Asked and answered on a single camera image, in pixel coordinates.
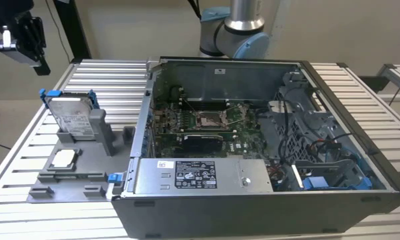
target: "warning label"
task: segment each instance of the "warning label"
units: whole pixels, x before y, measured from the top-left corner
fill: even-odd
[[[177,189],[215,189],[214,161],[175,161],[174,187]]]
[[[83,115],[65,115],[59,116],[67,132],[73,136],[93,136],[93,130],[89,119]]]

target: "hard drive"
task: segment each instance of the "hard drive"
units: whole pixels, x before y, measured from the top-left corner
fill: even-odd
[[[89,123],[91,109],[99,106],[95,94],[62,92],[50,90],[46,94],[39,91],[42,102],[55,119],[59,130],[71,135],[74,140],[94,140],[94,133]]]

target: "aluminum extrusion table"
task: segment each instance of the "aluminum extrusion table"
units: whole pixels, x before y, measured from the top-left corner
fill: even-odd
[[[398,115],[349,68],[335,63],[311,66],[400,173]],[[105,121],[121,129],[135,125],[145,83],[145,61],[89,59],[69,65],[54,89],[93,89],[106,110]],[[109,202],[23,203],[58,140],[57,130],[53,116],[41,107],[0,165],[0,239],[129,239]],[[389,214],[367,216],[338,234],[227,239],[400,240],[400,207]]]

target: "blue tab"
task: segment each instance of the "blue tab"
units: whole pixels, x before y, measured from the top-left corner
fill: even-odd
[[[303,185],[305,190],[329,187],[326,180],[322,176],[305,177],[301,183]]]
[[[61,90],[50,90],[46,93],[46,97],[59,97],[62,95],[62,91]]]
[[[86,95],[87,95],[87,98],[91,100],[93,108],[99,109],[98,99],[97,99],[95,93],[93,92],[91,89],[90,89],[90,91],[87,91]]]
[[[353,187],[357,190],[370,190],[371,189],[371,182],[367,177],[361,179],[361,182],[357,186]]]
[[[107,183],[109,184],[118,184],[122,182],[122,173],[111,173],[107,176]]]
[[[45,92],[46,92],[46,90],[43,88],[41,88],[39,91],[38,91],[38,94],[39,94],[39,99],[43,103],[45,109],[49,109],[49,106],[47,106],[47,103],[46,103],[46,100],[45,100],[45,97],[46,97]]]

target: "motherboard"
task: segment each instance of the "motherboard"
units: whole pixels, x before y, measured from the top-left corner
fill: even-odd
[[[255,110],[245,102],[158,102],[153,111],[157,158],[266,159]]]

